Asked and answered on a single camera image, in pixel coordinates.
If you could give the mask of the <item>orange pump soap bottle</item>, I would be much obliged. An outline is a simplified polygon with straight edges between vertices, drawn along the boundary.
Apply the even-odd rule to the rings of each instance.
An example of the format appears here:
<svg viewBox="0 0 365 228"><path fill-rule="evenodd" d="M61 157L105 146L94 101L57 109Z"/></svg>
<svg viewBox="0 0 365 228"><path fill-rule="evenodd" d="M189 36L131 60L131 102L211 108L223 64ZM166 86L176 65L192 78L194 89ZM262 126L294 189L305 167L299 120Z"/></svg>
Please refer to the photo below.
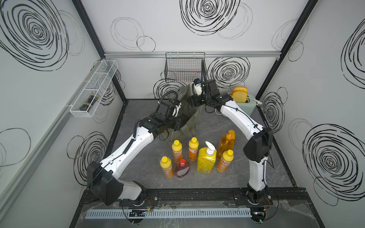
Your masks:
<svg viewBox="0 0 365 228"><path fill-rule="evenodd" d="M234 148L234 144L235 144L235 131L229 130L228 133L223 134L221 137L216 158L220 160L225 151L232 150Z"/></svg>

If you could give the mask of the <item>green fabric shopping bag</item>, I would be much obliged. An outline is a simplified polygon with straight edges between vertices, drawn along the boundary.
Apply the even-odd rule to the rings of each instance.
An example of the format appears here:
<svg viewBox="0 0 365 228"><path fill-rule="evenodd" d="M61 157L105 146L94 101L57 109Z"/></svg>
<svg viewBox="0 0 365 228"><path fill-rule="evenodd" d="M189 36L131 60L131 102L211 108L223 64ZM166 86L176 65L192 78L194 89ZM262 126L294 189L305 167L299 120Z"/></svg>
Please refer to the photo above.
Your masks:
<svg viewBox="0 0 365 228"><path fill-rule="evenodd" d="M198 131L197 124L203 108L203 106L191 106L188 102L188 98L193 95L191 85L185 85L180 87L177 94L178 100L182 105L181 108L183 113L180 115L182 126L179 130L167 130L168 136L166 141L168 143L173 143L174 140L183 140L185 138L195 137Z"/></svg>

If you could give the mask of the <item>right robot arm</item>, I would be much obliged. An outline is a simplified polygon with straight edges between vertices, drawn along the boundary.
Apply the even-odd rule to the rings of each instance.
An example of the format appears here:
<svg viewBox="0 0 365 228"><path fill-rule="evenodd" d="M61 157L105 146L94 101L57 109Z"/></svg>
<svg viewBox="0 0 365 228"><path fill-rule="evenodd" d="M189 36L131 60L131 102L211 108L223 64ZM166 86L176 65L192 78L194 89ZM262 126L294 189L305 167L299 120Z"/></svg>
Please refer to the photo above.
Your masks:
<svg viewBox="0 0 365 228"><path fill-rule="evenodd" d="M246 195L249 203L258 205L268 195L266 171L273 143L273 130L254 121L230 95L220 93L213 79L197 78L192 82L191 88L193 95L188 98L191 106L213 107L228 117L246 136L248 142L243 147L243 152L250 164Z"/></svg>

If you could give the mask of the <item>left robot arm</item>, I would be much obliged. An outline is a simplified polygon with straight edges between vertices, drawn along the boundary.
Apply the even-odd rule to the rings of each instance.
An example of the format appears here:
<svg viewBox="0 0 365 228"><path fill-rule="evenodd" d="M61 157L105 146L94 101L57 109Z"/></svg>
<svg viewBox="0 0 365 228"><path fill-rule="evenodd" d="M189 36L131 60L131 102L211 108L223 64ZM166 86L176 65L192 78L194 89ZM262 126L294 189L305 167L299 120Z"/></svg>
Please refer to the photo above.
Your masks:
<svg viewBox="0 0 365 228"><path fill-rule="evenodd" d="M167 129L181 127L180 100L161 99L156 110L148 117L135 122L132 135L107 158L93 161L87 167L87 188L105 205L117 200L144 201L144 188L136 181L120 180L128 164L155 138Z"/></svg>

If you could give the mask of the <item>yellow pump soap bottle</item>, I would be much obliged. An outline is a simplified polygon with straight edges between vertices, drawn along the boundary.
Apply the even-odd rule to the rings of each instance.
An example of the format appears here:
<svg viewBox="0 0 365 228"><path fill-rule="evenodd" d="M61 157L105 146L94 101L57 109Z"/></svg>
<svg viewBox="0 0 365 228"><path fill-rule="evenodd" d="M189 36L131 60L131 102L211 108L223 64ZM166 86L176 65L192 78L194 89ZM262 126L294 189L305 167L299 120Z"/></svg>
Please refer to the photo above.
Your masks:
<svg viewBox="0 0 365 228"><path fill-rule="evenodd" d="M198 152L196 170L199 173L210 174L216 163L217 150L211 142L206 141L205 144L206 147Z"/></svg>

